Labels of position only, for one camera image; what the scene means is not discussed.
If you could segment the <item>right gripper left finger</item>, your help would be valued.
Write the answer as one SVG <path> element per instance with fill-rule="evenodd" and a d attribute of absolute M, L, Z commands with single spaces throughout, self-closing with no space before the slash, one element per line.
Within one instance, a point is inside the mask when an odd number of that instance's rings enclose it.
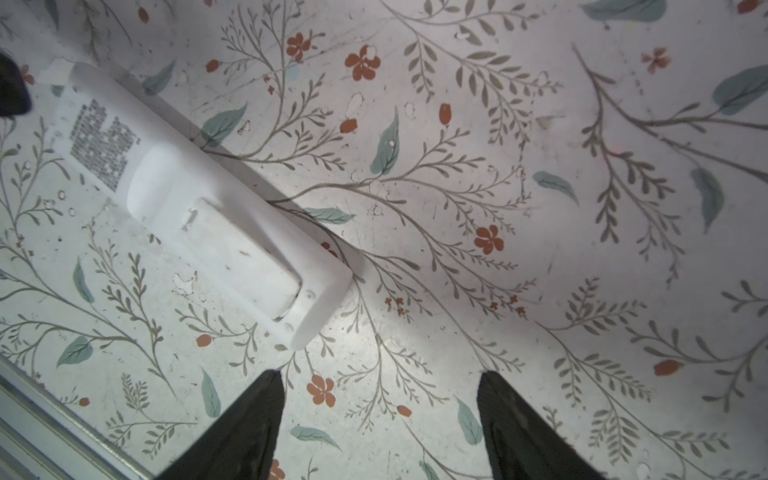
<path fill-rule="evenodd" d="M 281 373 L 264 371 L 158 477 L 164 480 L 267 479 L 284 407 Z"/>

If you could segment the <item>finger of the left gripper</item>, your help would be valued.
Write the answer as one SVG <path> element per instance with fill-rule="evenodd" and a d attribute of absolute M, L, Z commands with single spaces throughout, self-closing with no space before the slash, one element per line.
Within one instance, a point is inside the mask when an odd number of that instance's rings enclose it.
<path fill-rule="evenodd" d="M 32 110 L 32 101 L 18 65 L 7 55 L 0 56 L 0 116 L 15 117 Z"/>

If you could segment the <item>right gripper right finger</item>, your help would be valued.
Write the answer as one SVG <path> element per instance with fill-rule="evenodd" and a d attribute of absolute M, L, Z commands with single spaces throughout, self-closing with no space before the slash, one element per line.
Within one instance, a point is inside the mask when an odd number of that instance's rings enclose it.
<path fill-rule="evenodd" d="M 477 406 L 493 478 L 604 478 L 498 372 L 482 373 Z"/>

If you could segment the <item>white remote control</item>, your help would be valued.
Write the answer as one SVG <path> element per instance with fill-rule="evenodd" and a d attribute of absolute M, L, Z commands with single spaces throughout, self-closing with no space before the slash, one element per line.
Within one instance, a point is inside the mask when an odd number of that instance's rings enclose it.
<path fill-rule="evenodd" d="M 71 69 L 52 121 L 57 153 L 284 346 L 301 350 L 340 306 L 351 270 L 103 70 Z M 181 242 L 198 199 L 216 206 L 301 280 L 282 317 L 248 305 Z"/>

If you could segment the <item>white battery compartment cover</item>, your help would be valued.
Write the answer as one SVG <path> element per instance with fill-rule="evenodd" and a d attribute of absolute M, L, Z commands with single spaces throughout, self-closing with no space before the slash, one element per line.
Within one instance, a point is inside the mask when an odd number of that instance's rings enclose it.
<path fill-rule="evenodd" d="M 180 239 L 202 265 L 270 319 L 284 316 L 300 291 L 297 274 L 205 199 L 189 209 Z"/>

